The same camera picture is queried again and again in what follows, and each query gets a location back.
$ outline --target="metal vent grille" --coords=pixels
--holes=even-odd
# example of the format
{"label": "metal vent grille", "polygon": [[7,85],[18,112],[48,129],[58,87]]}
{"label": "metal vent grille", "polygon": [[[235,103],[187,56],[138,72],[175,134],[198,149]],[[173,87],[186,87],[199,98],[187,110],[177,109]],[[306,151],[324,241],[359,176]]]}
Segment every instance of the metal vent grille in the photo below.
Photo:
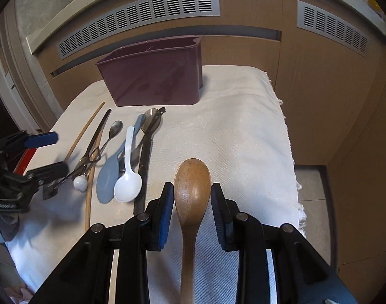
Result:
{"label": "metal vent grille", "polygon": [[101,15],[57,44],[61,59],[128,29],[170,19],[220,16],[219,0],[138,0]]}
{"label": "metal vent grille", "polygon": [[328,37],[363,56],[366,54],[369,38],[365,34],[334,14],[303,1],[297,2],[297,27]]}

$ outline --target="red object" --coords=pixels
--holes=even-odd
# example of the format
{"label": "red object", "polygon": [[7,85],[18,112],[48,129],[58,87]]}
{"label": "red object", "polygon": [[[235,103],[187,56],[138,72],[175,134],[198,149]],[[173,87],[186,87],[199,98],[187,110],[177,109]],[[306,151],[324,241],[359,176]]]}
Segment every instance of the red object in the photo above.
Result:
{"label": "red object", "polygon": [[200,41],[199,35],[143,41],[96,65],[117,106],[192,105],[202,87]]}
{"label": "red object", "polygon": [[26,168],[27,168],[28,164],[30,163],[32,157],[34,156],[36,150],[37,149],[27,149],[24,152],[20,161],[17,163],[16,168],[14,169],[14,173],[19,174],[19,175],[24,174],[24,171],[26,171]]}

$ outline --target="wooden spoon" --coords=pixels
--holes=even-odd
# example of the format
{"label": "wooden spoon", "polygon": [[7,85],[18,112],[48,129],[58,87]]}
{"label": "wooden spoon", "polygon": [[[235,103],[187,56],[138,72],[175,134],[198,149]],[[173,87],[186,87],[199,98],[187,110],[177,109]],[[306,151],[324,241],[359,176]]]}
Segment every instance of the wooden spoon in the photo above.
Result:
{"label": "wooden spoon", "polygon": [[174,196],[183,235],[180,304],[194,304],[194,251],[210,191],[210,173],[202,161],[188,159],[179,166],[174,181]]}

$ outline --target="wooden chopstick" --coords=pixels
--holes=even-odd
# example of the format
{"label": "wooden chopstick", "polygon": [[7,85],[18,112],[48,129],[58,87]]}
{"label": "wooden chopstick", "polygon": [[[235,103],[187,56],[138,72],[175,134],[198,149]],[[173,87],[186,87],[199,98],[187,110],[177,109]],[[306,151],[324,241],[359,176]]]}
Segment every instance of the wooden chopstick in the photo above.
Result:
{"label": "wooden chopstick", "polygon": [[[94,142],[93,149],[97,148],[100,145],[101,137],[103,135],[104,126],[101,127],[101,130]],[[93,153],[92,159],[96,158],[97,152]],[[88,187],[86,190],[86,207],[85,207],[85,232],[90,228],[90,210],[92,208],[92,192],[93,192],[93,178],[94,178],[94,170],[96,168],[96,164],[93,164],[89,170],[88,175]]]}
{"label": "wooden chopstick", "polygon": [[89,121],[86,122],[83,129],[80,131],[79,135],[77,136],[76,140],[73,142],[72,147],[69,149],[67,156],[65,157],[64,161],[67,162],[69,160],[69,157],[73,153],[73,150],[75,149],[76,145],[79,143],[80,139],[82,138],[83,134],[85,133],[86,129],[90,126],[93,119],[97,116],[97,113],[101,110],[105,102],[101,103],[100,106],[97,108],[97,110],[93,113],[93,115],[90,117]]}

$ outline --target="white cloth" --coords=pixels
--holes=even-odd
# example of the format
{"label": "white cloth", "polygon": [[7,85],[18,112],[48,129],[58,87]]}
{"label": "white cloth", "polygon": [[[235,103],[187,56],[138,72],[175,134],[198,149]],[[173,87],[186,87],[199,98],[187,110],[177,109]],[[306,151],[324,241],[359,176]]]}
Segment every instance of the white cloth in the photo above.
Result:
{"label": "white cloth", "polygon": [[[265,224],[280,226],[288,222],[298,228],[297,183],[287,127],[267,74],[252,67],[204,66],[203,77],[204,87],[197,104],[166,106],[162,124],[153,137],[147,203],[160,196],[166,181],[173,182],[184,160],[198,158],[208,166],[212,182],[219,182],[225,197],[235,200],[241,211]],[[99,168],[124,141],[127,127],[148,109],[116,107],[103,81],[93,83],[70,104],[52,129],[59,134],[58,143],[38,149],[28,168],[63,160],[102,101],[106,102],[103,109],[69,161],[72,169],[103,114],[112,108],[102,143],[115,120],[122,120],[124,128],[109,142],[97,164],[96,181]],[[133,202],[113,199],[103,205],[93,190],[91,225],[117,225],[132,216]],[[43,201],[41,194],[36,194],[30,212],[20,218],[19,233],[8,248],[20,276],[36,291],[84,233],[84,194],[74,190],[68,181],[50,200]],[[164,250],[148,252],[152,304],[179,303],[181,245],[181,230],[173,209]],[[196,242],[196,303],[235,303],[237,263],[238,253],[224,253],[218,244],[209,204]]]}

